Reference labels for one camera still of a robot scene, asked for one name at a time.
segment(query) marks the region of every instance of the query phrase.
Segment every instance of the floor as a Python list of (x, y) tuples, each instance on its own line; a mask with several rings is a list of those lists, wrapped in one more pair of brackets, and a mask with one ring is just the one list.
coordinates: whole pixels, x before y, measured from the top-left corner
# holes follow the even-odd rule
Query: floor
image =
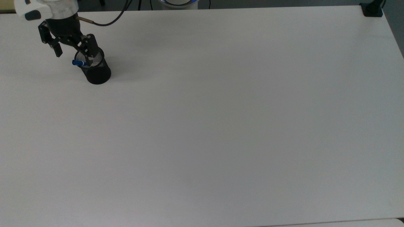
[[(291, 7), (291, 6), (341, 6), (358, 5), (371, 0), (211, 0), (211, 8), (260, 8), (260, 7)], [(79, 8), (88, 11), (120, 11), (125, 0), (105, 0), (101, 6), (99, 0), (81, 0)], [(137, 10), (139, 0), (133, 0), (128, 10)], [(158, 0), (151, 0), (154, 10), (161, 10)], [(199, 9), (207, 9), (209, 0), (200, 0)], [(151, 10), (148, 0), (142, 1), (141, 10)], [(404, 56), (404, 0), (387, 0), (384, 7), (387, 20), (396, 38), (397, 44)]]

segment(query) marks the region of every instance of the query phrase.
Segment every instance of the black cable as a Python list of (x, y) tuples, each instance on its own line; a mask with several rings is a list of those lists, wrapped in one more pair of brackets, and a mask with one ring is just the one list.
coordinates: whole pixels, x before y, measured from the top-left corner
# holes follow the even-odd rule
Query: black cable
[(126, 9), (127, 9), (128, 7), (129, 7), (129, 0), (126, 0), (124, 8), (122, 9), (122, 11), (121, 11), (121, 13), (118, 15), (118, 17), (115, 18), (115, 20), (109, 22), (108, 24), (99, 24), (99, 23), (96, 23), (96, 22), (93, 22), (93, 24), (94, 24), (94, 25), (97, 25), (97, 26), (102, 26), (102, 27), (109, 26), (109, 25), (115, 23), (115, 22), (121, 17), (122, 14), (124, 14), (124, 12), (126, 11)]
[(140, 11), (140, 6), (142, 5), (142, 0), (139, 0), (139, 5), (137, 6), (137, 11)]

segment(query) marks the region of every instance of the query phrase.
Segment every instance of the blue pen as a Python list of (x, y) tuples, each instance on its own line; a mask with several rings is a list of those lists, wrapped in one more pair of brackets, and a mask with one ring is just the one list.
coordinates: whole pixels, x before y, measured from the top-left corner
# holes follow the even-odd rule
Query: blue pen
[(87, 66), (87, 62), (77, 61), (77, 60), (72, 60), (72, 64), (77, 65), (77, 66)]

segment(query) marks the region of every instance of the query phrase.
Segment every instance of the black mesh pen holder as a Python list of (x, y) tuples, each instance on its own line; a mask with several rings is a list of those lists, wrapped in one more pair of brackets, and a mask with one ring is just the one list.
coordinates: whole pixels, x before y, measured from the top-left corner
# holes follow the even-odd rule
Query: black mesh pen holder
[(80, 67), (88, 82), (92, 84), (103, 84), (111, 77), (111, 70), (105, 61), (104, 52), (101, 48), (99, 50), (98, 54), (93, 59), (88, 58), (88, 61), (81, 52), (77, 52), (73, 60), (73, 64)]

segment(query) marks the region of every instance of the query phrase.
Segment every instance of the white table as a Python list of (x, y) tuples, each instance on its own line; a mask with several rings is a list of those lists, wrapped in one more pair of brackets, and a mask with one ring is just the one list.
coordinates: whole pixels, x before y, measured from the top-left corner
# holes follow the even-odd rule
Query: white table
[[(80, 13), (99, 23), (118, 13)], [(126, 12), (88, 83), (0, 15), (0, 225), (404, 216), (404, 60), (360, 6)]]

